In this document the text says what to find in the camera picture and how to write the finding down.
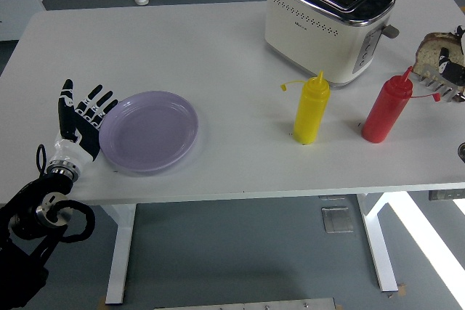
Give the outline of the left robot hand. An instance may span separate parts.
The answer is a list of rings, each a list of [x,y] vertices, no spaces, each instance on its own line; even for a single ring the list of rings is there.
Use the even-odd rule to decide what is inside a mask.
[[[65,81],[58,99],[60,133],[55,140],[52,165],[67,164],[74,171],[96,159],[100,152],[99,133],[105,116],[118,104],[112,91],[92,89],[77,105],[73,101],[73,81]]]

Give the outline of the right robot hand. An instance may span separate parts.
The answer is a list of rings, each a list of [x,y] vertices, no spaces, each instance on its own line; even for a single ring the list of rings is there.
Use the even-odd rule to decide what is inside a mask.
[[[461,53],[464,55],[464,26],[460,25],[456,29],[456,36],[461,42]],[[464,63],[454,63],[449,58],[449,50],[441,48],[438,61],[440,75],[457,86],[464,86]]]

